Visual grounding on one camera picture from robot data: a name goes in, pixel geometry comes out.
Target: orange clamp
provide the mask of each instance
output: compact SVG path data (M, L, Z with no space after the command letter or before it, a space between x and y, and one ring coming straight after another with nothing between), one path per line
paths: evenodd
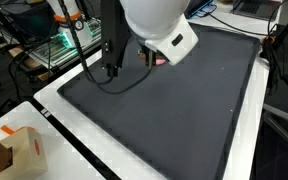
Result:
M34 128L29 127L29 126L23 126L23 127L19 128L18 130L14 131L14 130L10 129L9 127L7 127L6 125L2 126L1 130L4 131L8 135L12 135L12 134L16 133L17 131L19 131L19 130L21 130L23 128L29 128L29 129L35 131Z
M75 19L79 18L80 16L81 16L81 12L79 11L76 14L70 16L70 19L75 20ZM57 14L54 15L54 19L55 19L55 21L58 21L58 22L66 22L65 17L59 16Z
M275 42L275 38L273 36L265 36L261 42L261 44L263 45L265 43L265 41L270 40L270 43L273 44Z

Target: black cable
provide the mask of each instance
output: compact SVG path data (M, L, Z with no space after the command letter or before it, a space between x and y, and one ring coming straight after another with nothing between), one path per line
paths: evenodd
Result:
M47 42L47 41L49 40L49 38L50 38L50 36L51 36L54 28L56 27L56 26L55 26L56 23L53 21L51 30L50 30L47 38L45 38L45 37L41 37L41 36L38 36L38 35L34 35L34 34L31 34L31 33L27 32L27 31L25 31L24 29L22 29L22 28L21 28L18 24L16 24L15 22L14 22L14 25L15 25L15 26L17 27L17 29L18 29L19 31L21 31L22 33L27 34L27 35L29 35L29 36L31 36L31 37L34 37L34 38L40 40L40 41L35 41L35 42L30 42L30 43L45 43L45 42Z
M272 33L272 31L269 30L270 22L271 22L271 20L272 20L272 17L273 17L274 14L277 12L277 10L279 9L279 7L280 7L281 5L283 5L284 3L286 3L286 2L288 2L288 0L285 0L283 3L281 3L281 4L273 11L273 13L271 14L271 17L270 17L270 19L269 19L268 26L267 26L267 36L268 36L268 37L270 37L270 36L271 36L271 33ZM285 64L284 64L284 62L285 62L285 60L284 60L284 58L285 58L285 57L284 57L284 56L285 56L284 44L283 44L283 70L282 70L282 68L280 67L280 65L279 65L279 63L278 63L278 61L277 61L276 52L275 52L275 50L274 50L274 48L273 48L273 46L272 46L272 42L270 42L270 40L266 40L266 42L265 42L264 44L267 46L267 48L265 48L265 49L263 48L263 51L264 51L264 50L265 50L265 51L268 51L268 53L270 54L269 56L266 56L267 60L268 60L269 63L270 63L270 69L272 68L270 73L274 73L274 72L275 72L275 69L277 68L279 78L280 78L281 80L283 80L283 81L287 84L287 86L288 86L288 79L284 77L284 66L285 66Z
M125 89L123 89L121 91L111 92L111 91L108 91L108 90L104 89L101 85L105 85L105 84L110 83L113 80L113 77L110 77L110 79L105 81L104 83L96 82L96 80L94 79L94 77L92 76L92 74L90 73L90 71L89 71L89 69L87 67L87 64L86 64L86 61L85 61L85 57L84 57L84 53L83 53L82 48L81 48L81 44L80 44L80 42L78 40L77 34L76 34L73 26L72 26L72 21L70 19L70 15L69 15L69 13L67 11L67 8L65 6L64 0L58 0L58 2L59 2L60 6L62 8L63 14L64 14L65 19L67 21L67 24L68 24L68 26L70 28L73 40L75 42L75 46L76 46L77 51L78 51L79 56L80 56L81 64L82 64L83 69L85 71L86 78L88 78L88 80L90 82L95 84L99 89L101 89L103 92L105 92L107 94L117 95L117 94L122 94L122 93L134 88L135 86L137 86L138 84L143 82L150 75L152 69L149 69L148 72L141 79L137 80L135 83L131 84L130 86L126 87Z
M274 28L275 27L277 27L277 23L275 23L273 26L272 26L272 28L271 28L271 30L270 30L270 34L274 31Z
M199 17L199 18L204 18L204 17L209 16L211 13L213 13L213 12L217 9L217 5L215 5L215 4L210 4L210 5L208 5L207 7L214 7L214 9L212 9L211 11L208 11L208 12L204 11L203 9L202 9L202 10L199 10L199 11L196 13L195 16L197 16L197 17ZM202 15L202 16L200 16L200 15L198 14L199 12L204 12L205 14Z
M29 93L29 92L26 92L21 86L20 84L18 83L18 80L17 80L17 72L18 72L18 69L20 67L20 65L26 60L26 57L32 53L37 47L34 47L33 49L31 49L30 51L28 51L23 57L22 59L18 62L18 64L16 65L16 68L15 68L15 71L14 71L14 79L15 79L15 84L16 86L24 93Z
M75 43L75 47L76 47L76 50L77 50L78 55L80 57L79 59L81 61L81 65L83 67L83 70L85 72L87 80L89 80L91 83L93 83L95 85L106 85L106 84L112 82L113 77L110 77L108 80L106 80L104 82L97 82L95 80L95 78L93 77L93 75L89 71L88 66L86 64L85 56L84 56L83 50L81 48L81 44L80 44L80 42L78 40L77 34L75 32L75 29L73 28L72 21L71 21L71 18L70 18L70 14L67 11L67 7L65 6L65 3L64 3L63 0L58 0L58 2L60 4L60 6L62 8L62 11L63 11L63 14L64 14L64 16L66 18L67 25L68 25L68 27L70 29L70 32L71 32L71 35L73 37L73 40L74 40L74 43Z
M19 102L22 102L19 88L18 88L18 86L17 86L17 84L16 84L16 81L15 81L15 78L14 78L14 76L13 76L13 74L12 74L12 65L13 65L14 61L15 61L15 58L13 58L13 60L11 61L11 63L8 65L8 73L9 73L9 75L11 76L11 79L12 79L14 85L15 85L15 90L16 90L17 99L18 99Z
M0 6L7 6L7 5L12 5L12 4L23 4L23 5L27 5L25 2L21 2L21 3L5 3L5 4L0 4Z
M13 38L14 38L14 36L12 35L12 36L11 36L11 40L10 40L10 43L9 43L9 44L12 44L12 43L13 43Z
M1 26L0 26L0 33L1 33L1 36L2 36L2 38L4 39L4 41L6 41Z
M104 91L105 93L107 94L111 94L111 95L118 95L118 94L123 94L125 93L126 91L134 88L135 86L139 85L141 82L143 82L152 72L152 69L149 69L147 71L147 73L139 80L137 80L135 83L131 84L130 86L126 87L125 89L123 90L120 90L120 91L115 91L115 92L112 92L112 91L108 91L106 89L104 89L102 86L98 86L102 91Z
M273 19L273 16L275 15L275 13L277 13L277 11L280 9L280 7L281 7L284 3L286 3L286 2L288 2L288 0L285 0L284 2L282 2L281 4L279 4L279 5L274 9L274 11L272 12L272 14L271 14L271 16L270 16L270 18L269 18L269 20L268 20L268 24L267 24L267 36L268 36L268 37L270 37L270 35L271 35L270 27L271 27L271 21L272 21L272 19Z
M90 1L88 1L88 0L85 0L85 1L91 6L91 10L92 10L91 13L93 14L93 17L94 17L95 21L97 22L98 25L101 25L101 23L95 17L95 11L94 11L94 8L93 8L93 4Z
M238 30L238 31L241 31L241 32L244 32L244 33L248 33L248 34L254 34L254 35L259 35L259 36L266 36L266 34L255 33L255 32L245 31L245 30L243 30L243 29L239 29L239 28L237 28L237 27L234 27L234 26L232 26L232 25L227 24L226 22L218 19L217 17L213 16L213 15L210 14L210 13L209 13L208 15L211 16L212 18L214 18L215 20L217 20L218 22L220 22L220 23L222 23L222 24L224 24L224 25L226 25L226 26L228 26L228 27L230 27L230 28L232 28L232 29L235 29L235 30Z
M48 45L48 63L47 63L47 69L48 69L48 77L47 77L47 83L50 82L50 76L51 76L51 45L50 43L47 43Z
M241 34L241 35L246 35L240 31L234 31L232 29L228 29L228 28L222 28L222 27L213 27L214 29L218 29L218 30L224 30L224 31L228 31L228 32L233 32L233 33L236 33L236 34Z

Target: black mat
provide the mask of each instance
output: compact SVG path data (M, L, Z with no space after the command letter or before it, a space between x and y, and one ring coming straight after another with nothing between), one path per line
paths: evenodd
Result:
M170 179L221 179L259 41L192 25L199 43L177 66L155 67L136 88L108 95L81 73L59 89L78 110ZM120 90L147 69L131 39L120 76L105 86ZM106 79L99 63L91 67Z

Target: desk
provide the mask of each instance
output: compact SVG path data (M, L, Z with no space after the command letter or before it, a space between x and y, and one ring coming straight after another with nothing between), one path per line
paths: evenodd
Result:
M255 33L261 33L261 34L267 34L268 21L232 14L230 13L232 10L232 5L224 5L222 3L216 3L216 5L217 5L217 9L212 13L212 15L215 16L216 18L242 30L255 32ZM281 12L282 12L282 8L278 10L275 21L271 22L270 29L274 26L275 23L279 22ZM204 18L192 17L189 20L189 22L206 25L206 26L213 26L213 27L227 28L227 29L234 30L218 22L217 20L215 20L214 18L210 16L207 16ZM253 36L256 38L260 38L260 39L263 38L263 36L259 36L259 35L253 35L249 33L245 33L245 34L247 34L248 36Z
M34 127L42 136L48 171L37 180L89 180L105 178L28 102L0 118L0 127ZM0 140L7 136L0 130Z
M233 26L240 28L249 26L250 18L236 16L225 12L224 10L221 12L221 7L219 7L217 11L214 14L215 16L223 19L223 16L216 14L220 13L225 15L227 19L231 19L230 23ZM217 21L212 21L209 18L211 17L193 19L191 22L223 27ZM239 21L232 21L234 18L238 18ZM248 30L265 33L267 22L264 22L260 22L261 25L256 26L259 29ZM101 55L101 51L99 51L88 58L88 65L101 58ZM108 133L98 127L93 121L89 120L76 108L60 97L59 94L57 94L56 91L59 87L81 71L82 66L78 65L48 85L46 88L42 89L40 92L36 93L34 98L47 110L49 110L49 112L53 114L53 116L57 118L64 126L66 126L73 134L75 134L78 139L80 139L120 178L131 180L165 179L156 170L139 159L126 147L122 146L118 141L108 135ZM223 178L225 180L249 179L268 79L268 72L269 70L265 65L265 60L257 56L250 76L249 84L246 89L243 106L237 123L237 129L231 146L228 164Z

